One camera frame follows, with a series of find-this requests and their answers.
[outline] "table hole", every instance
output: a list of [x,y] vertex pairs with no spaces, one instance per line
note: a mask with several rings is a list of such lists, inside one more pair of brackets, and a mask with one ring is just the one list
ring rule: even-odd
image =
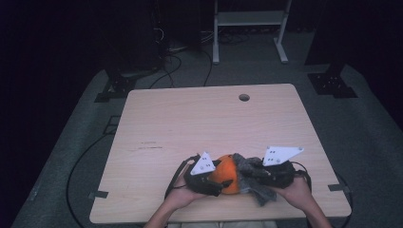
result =
[[249,99],[251,99],[251,98],[249,97],[249,95],[247,95],[247,94],[240,94],[240,100],[241,100],[241,101],[247,102],[247,101],[249,101]]

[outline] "person's right hand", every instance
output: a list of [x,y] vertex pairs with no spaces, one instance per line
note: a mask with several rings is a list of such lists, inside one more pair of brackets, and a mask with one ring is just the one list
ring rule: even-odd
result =
[[294,181],[286,188],[269,187],[284,197],[288,203],[302,211],[316,203],[308,187],[308,183],[302,176],[295,176]]

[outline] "black stand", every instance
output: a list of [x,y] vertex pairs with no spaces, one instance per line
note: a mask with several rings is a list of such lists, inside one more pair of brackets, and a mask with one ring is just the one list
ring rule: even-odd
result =
[[335,98],[356,98],[353,89],[346,86],[340,77],[341,70],[344,68],[343,62],[331,63],[324,73],[308,74],[312,85],[318,95],[333,95]]

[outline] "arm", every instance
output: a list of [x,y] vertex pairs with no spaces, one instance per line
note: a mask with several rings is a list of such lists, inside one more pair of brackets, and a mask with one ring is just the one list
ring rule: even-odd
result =
[[195,193],[186,188],[186,182],[183,178],[183,174],[186,170],[187,167],[183,169],[175,182],[175,186],[182,187],[172,189],[144,228],[163,228],[176,210],[189,205],[194,200],[206,197],[206,195]]
[[294,182],[284,189],[270,188],[284,197],[292,206],[301,210],[313,228],[332,228],[303,177],[295,177]]

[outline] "orange object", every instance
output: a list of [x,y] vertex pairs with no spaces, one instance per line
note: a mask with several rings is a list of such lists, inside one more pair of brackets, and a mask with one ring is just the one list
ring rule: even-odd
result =
[[210,174],[208,179],[214,182],[222,183],[232,180],[228,187],[222,189],[223,194],[237,194],[240,192],[238,186],[237,166],[232,159],[232,155],[224,155],[219,158],[221,163],[217,165],[216,170]]

